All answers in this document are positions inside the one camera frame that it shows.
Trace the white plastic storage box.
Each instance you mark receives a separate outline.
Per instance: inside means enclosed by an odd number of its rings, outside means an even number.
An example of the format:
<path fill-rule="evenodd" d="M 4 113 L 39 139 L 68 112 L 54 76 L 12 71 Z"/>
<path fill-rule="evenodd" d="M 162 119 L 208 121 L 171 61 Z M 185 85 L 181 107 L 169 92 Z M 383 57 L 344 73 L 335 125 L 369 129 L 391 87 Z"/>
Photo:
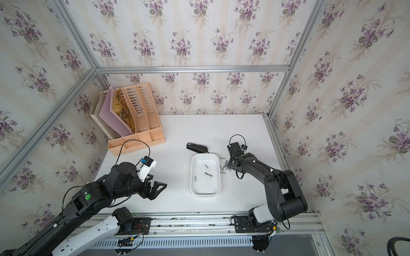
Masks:
<path fill-rule="evenodd" d="M 216 196 L 221 191 L 220 158 L 216 154 L 195 154 L 191 161 L 191 193 L 198 197 Z"/>

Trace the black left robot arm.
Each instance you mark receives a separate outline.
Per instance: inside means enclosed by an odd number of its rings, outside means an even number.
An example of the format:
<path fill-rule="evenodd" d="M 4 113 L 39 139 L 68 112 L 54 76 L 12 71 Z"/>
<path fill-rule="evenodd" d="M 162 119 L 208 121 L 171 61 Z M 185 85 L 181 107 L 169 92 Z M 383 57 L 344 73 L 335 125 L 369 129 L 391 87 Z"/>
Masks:
<path fill-rule="evenodd" d="M 51 256 L 62 242 L 83 223 L 109 207 L 117 198 L 138 194 L 142 198 L 154 200 L 167 187 L 166 183 L 154 182 L 152 175 L 141 181 L 141 171 L 129 162 L 112 166 L 109 174 L 97 181 L 84 185 L 46 227 L 27 243 L 17 249 L 5 250 L 2 256 Z"/>

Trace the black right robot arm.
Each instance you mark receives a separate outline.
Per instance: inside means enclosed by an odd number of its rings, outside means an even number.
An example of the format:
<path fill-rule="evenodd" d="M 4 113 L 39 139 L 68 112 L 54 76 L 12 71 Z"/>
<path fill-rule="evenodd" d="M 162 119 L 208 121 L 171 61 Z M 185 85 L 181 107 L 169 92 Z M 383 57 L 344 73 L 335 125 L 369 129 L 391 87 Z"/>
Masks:
<path fill-rule="evenodd" d="M 249 174 L 264 185 L 266 203 L 250 210 L 251 220 L 258 224 L 281 223 L 308 210 L 308 203 L 292 171 L 270 167 L 252 153 L 246 153 L 239 143 L 229 144 L 227 149 L 230 155 L 228 168 Z"/>

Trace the black stapler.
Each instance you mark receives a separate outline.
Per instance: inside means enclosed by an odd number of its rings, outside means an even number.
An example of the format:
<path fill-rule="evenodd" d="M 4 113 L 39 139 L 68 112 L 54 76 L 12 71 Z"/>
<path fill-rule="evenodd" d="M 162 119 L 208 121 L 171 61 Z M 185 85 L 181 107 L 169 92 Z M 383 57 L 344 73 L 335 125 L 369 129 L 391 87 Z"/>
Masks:
<path fill-rule="evenodd" d="M 191 150 L 198 154 L 208 154 L 208 147 L 199 144 L 187 143 L 186 149 Z"/>

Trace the peach plastic desk organizer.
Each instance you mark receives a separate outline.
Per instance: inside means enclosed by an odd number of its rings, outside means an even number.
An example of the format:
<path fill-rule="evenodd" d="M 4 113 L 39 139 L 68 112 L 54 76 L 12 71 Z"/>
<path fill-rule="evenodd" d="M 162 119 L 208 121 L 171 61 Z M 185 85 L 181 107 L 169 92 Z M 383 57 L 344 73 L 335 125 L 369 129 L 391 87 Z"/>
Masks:
<path fill-rule="evenodd" d="M 131 135 L 113 132 L 107 148 L 115 156 L 165 143 L 159 112 L 149 83 L 115 88 L 114 110 L 129 125 Z"/>

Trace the beige file folder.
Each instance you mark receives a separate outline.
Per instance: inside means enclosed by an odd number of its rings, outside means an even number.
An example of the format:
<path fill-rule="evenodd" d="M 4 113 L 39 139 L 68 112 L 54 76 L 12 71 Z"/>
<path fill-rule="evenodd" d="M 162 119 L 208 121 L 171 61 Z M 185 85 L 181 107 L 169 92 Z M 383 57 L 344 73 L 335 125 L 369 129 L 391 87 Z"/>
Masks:
<path fill-rule="evenodd" d="M 103 92 L 98 91 L 94 94 L 91 101 L 91 107 L 89 110 L 90 117 L 95 121 L 99 128 L 105 133 L 109 139 L 113 139 L 113 132 L 106 122 L 99 116 L 102 106 L 105 100 Z"/>

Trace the purple folder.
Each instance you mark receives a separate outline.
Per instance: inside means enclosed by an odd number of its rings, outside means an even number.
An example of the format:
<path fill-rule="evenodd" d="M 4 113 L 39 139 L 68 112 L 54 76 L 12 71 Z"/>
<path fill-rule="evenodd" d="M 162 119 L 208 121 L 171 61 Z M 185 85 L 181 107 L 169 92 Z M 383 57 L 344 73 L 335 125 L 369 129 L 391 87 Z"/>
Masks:
<path fill-rule="evenodd" d="M 131 135 L 132 130 L 114 110 L 115 92 L 115 88 L 110 86 L 98 116 L 119 136 L 125 137 Z"/>

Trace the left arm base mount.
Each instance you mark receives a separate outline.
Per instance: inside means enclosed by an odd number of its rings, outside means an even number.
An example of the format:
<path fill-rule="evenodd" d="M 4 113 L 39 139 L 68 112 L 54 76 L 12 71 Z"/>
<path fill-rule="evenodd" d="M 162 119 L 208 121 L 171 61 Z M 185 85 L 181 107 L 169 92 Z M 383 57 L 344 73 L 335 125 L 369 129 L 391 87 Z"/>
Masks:
<path fill-rule="evenodd" d="M 134 218 L 133 221 L 129 220 L 120 225 L 119 231 L 115 234 L 118 235 L 137 235 L 142 233 L 147 235 L 149 227 L 151 225 L 152 218 Z"/>

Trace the aluminium front rail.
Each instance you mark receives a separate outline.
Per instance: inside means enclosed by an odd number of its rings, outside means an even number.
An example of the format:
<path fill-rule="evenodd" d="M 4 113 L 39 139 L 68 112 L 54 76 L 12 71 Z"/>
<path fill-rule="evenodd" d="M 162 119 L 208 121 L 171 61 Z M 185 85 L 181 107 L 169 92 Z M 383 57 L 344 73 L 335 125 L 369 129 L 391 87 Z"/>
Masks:
<path fill-rule="evenodd" d="M 318 249 L 325 230 L 315 213 L 291 218 L 286 229 L 271 221 L 252 228 L 244 212 L 134 214 L 133 231 L 117 228 L 108 214 L 98 214 L 77 228 L 57 249 L 63 255 L 85 250 L 181 249 L 201 247 L 252 247 L 267 250 L 276 235 L 307 235 Z"/>

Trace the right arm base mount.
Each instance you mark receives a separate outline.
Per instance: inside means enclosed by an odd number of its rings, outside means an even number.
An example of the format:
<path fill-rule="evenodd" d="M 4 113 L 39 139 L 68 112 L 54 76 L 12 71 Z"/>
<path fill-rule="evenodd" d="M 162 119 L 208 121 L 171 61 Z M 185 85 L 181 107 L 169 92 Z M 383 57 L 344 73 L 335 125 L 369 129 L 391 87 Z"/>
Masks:
<path fill-rule="evenodd" d="M 231 226 L 234 226 L 236 233 L 269 233 L 276 230 L 277 223 L 275 221 L 267 221 L 259 223 L 255 218 L 245 215 L 233 215 L 230 218 Z"/>

